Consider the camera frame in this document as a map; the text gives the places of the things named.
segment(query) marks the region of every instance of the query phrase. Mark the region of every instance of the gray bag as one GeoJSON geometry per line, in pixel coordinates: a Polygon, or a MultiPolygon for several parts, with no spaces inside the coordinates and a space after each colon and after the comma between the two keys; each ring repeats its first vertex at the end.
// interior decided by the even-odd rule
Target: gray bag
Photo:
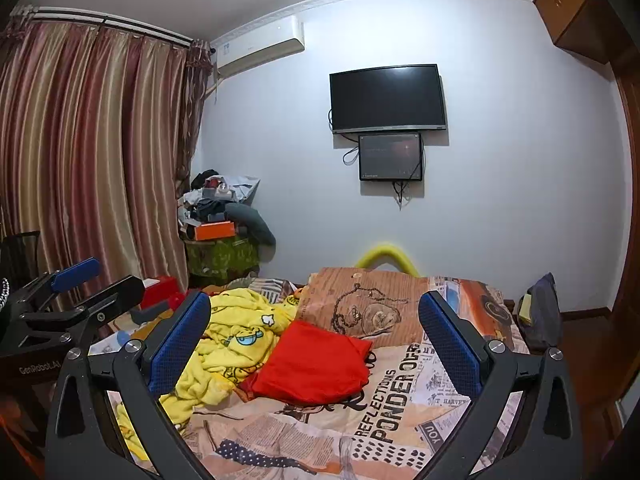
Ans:
{"type": "Polygon", "coordinates": [[[551,272],[529,288],[527,294],[531,295],[532,324],[527,325],[518,318],[524,297],[520,298],[514,317],[529,350],[544,352],[550,346],[558,346],[562,337],[562,319],[558,307],[556,281],[551,272]]]}

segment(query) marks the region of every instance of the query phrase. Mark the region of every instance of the curtain rail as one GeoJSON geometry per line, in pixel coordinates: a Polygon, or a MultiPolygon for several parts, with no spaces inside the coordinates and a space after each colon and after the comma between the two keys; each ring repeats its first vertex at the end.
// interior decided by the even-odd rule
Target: curtain rail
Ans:
{"type": "Polygon", "coordinates": [[[172,32],[165,28],[149,25],[148,23],[130,20],[121,16],[113,16],[103,12],[83,9],[67,9],[65,7],[39,7],[33,15],[34,20],[43,21],[64,21],[79,23],[95,23],[95,25],[105,25],[106,27],[117,28],[129,32],[138,32],[145,36],[169,41],[179,46],[189,46],[191,38],[172,32]]]}

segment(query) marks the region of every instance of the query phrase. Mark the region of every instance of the yellow blanket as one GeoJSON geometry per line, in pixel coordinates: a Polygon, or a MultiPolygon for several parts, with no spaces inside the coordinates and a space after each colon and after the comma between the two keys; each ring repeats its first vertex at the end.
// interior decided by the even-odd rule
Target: yellow blanket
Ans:
{"type": "MultiPolygon", "coordinates": [[[[297,310],[292,304],[271,304],[248,288],[226,290],[210,302],[209,326],[174,391],[160,397],[174,424],[189,420],[194,406],[218,404],[236,384],[261,368],[297,310]]],[[[122,404],[116,408],[116,418],[129,450],[148,460],[122,404]]]]}

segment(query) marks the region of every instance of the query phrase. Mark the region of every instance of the yellow arch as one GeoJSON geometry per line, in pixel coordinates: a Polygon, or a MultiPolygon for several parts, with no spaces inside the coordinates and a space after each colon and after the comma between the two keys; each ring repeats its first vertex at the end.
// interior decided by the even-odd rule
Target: yellow arch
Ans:
{"type": "Polygon", "coordinates": [[[361,259],[356,263],[359,269],[368,269],[370,265],[382,256],[393,258],[402,272],[420,278],[420,274],[411,263],[411,260],[400,249],[392,244],[380,244],[372,250],[367,251],[361,259]]]}

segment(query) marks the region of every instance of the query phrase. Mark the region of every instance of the blue textured pad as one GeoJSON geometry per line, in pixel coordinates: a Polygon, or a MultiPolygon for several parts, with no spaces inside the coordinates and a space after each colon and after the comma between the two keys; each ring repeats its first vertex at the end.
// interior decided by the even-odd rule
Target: blue textured pad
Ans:
{"type": "Polygon", "coordinates": [[[100,274],[100,262],[95,258],[89,258],[57,273],[51,281],[51,290],[66,292],[95,278],[98,274],[100,274]]]}
{"type": "Polygon", "coordinates": [[[151,394],[161,396],[173,391],[200,337],[207,329],[210,317],[209,297],[201,292],[175,323],[174,329],[166,336],[149,363],[148,389],[151,394]]]}
{"type": "Polygon", "coordinates": [[[480,363],[429,294],[420,298],[418,318],[458,393],[475,400],[482,391],[480,363]]]}

